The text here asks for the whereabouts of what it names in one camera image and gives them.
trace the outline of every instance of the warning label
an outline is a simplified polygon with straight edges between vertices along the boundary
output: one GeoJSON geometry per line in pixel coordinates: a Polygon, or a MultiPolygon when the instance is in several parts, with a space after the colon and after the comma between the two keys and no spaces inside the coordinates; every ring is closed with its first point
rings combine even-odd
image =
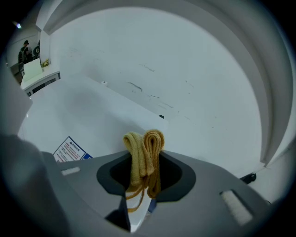
{"type": "Polygon", "coordinates": [[[71,137],[67,137],[55,151],[54,157],[56,162],[67,162],[84,159],[85,154],[87,155],[87,159],[92,158],[71,137]]]}

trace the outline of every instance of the rope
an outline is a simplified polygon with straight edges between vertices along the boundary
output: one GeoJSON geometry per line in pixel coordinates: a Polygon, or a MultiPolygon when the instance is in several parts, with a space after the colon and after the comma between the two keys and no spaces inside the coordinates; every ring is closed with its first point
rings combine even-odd
{"type": "Polygon", "coordinates": [[[128,212],[136,211],[141,205],[144,191],[155,199],[160,192],[159,153],[164,146],[164,137],[161,131],[153,129],[145,133],[144,137],[135,132],[129,132],[123,137],[124,145],[132,155],[130,184],[127,192],[134,192],[126,200],[141,193],[139,204],[129,208],[128,212]]]}

